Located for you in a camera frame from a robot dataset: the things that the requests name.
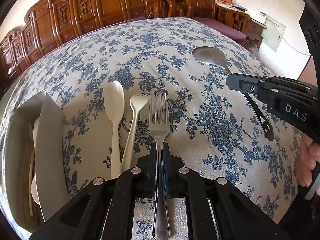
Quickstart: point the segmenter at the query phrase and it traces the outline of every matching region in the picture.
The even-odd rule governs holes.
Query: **wooden chair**
[[[244,12],[221,7],[214,0],[191,0],[191,15],[217,20],[233,29],[245,33],[251,18]]]
[[[73,0],[57,0],[52,3],[54,25],[60,44],[79,37]]]
[[[139,16],[182,17],[185,1],[39,0],[26,13],[21,31],[10,31],[0,43],[1,86],[6,90],[31,64],[90,31]]]
[[[43,57],[54,50],[60,43],[54,24],[52,2],[55,0],[40,0],[26,13],[24,21],[34,26],[36,47]]]
[[[3,90],[6,91],[7,86],[11,84],[20,74],[21,70],[15,66],[14,63],[14,55],[13,55],[13,48],[11,45],[11,41],[13,38],[17,37],[17,32],[16,31],[10,31],[2,40],[1,42],[1,65],[2,65],[2,70],[0,70],[0,74],[2,75],[1,77],[1,82],[5,83],[3,86]]]

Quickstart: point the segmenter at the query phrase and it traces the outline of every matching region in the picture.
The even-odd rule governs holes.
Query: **table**
[[[172,127],[166,141],[171,153],[201,176],[226,177],[279,222],[297,193],[294,164],[300,133],[258,102],[275,132],[274,141],[264,138],[243,95],[226,86],[225,71],[192,57],[192,50],[199,46],[222,50],[233,73],[273,76],[239,44],[188,18],[103,28],[64,44],[26,70],[1,123],[0,149],[5,147],[6,128],[14,111],[45,89],[65,115],[61,157],[73,197],[95,177],[110,178],[112,124],[104,112],[103,88],[112,81],[124,88],[122,154],[132,119],[131,96],[151,89],[167,91]],[[151,141],[145,107],[139,117],[133,161],[148,154]],[[13,221],[3,180],[0,183],[1,208],[19,236],[27,239],[30,234]],[[169,200],[168,208],[172,239],[187,239],[184,200]],[[136,199],[133,239],[151,239],[153,209],[154,200]]]

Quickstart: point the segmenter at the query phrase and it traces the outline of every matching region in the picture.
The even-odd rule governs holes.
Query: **black handle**
[[[298,186],[298,194],[306,200],[311,200],[320,186],[320,163],[316,163],[316,167],[312,172],[312,182],[309,187]]]
[[[242,92],[244,97],[248,100],[249,104],[251,105],[254,113],[256,114],[258,121],[262,127],[262,130],[264,132],[264,136],[269,140],[273,141],[274,139],[274,133],[273,133],[273,128],[270,125],[269,121],[265,118],[263,113],[261,112],[260,108],[256,105],[255,101],[249,96],[248,93]]]

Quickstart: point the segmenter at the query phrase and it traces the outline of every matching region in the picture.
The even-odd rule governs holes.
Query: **metal screw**
[[[187,174],[189,172],[189,169],[185,168],[185,167],[182,167],[182,168],[179,169],[179,172],[182,173],[182,174]]]
[[[219,178],[217,181],[220,185],[226,185],[228,182],[226,178]]]
[[[103,178],[95,178],[93,180],[94,185],[101,185],[103,183]]]
[[[141,172],[141,169],[139,167],[134,167],[131,169],[131,172],[133,174],[139,174]]]

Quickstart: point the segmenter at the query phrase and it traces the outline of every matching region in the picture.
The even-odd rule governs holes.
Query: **white plastic fork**
[[[155,240],[168,240],[170,238],[170,224],[167,208],[165,178],[164,178],[164,161],[163,161],[163,143],[164,139],[170,132],[169,110],[167,94],[165,95],[165,117],[163,116],[162,94],[155,98],[155,122],[152,121],[152,96],[150,98],[149,109],[149,133],[156,141],[157,163],[156,163],[156,197],[155,197],[155,214],[153,219],[152,237]],[[160,122],[158,122],[158,100],[160,100]]]

